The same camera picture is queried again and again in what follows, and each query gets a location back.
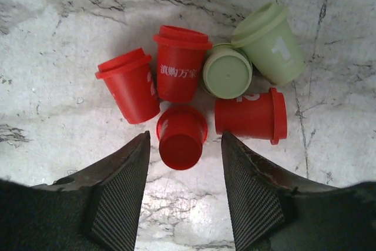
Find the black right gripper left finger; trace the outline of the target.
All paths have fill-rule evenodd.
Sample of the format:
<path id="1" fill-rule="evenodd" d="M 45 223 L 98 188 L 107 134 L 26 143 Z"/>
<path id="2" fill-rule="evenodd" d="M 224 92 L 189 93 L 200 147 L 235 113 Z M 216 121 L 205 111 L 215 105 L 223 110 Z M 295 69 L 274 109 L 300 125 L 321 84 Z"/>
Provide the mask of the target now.
<path id="1" fill-rule="evenodd" d="M 51 185 L 1 180 L 2 250 L 133 250 L 150 133 Z"/>

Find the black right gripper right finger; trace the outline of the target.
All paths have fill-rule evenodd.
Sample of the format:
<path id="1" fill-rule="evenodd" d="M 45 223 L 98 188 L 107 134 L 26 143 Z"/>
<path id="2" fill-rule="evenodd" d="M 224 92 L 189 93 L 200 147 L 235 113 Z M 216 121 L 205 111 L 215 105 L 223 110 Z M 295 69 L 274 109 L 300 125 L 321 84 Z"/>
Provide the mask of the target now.
<path id="1" fill-rule="evenodd" d="M 231 133 L 221 155 L 237 250 L 374 250 L 375 183 L 344 188 L 296 175 Z"/>

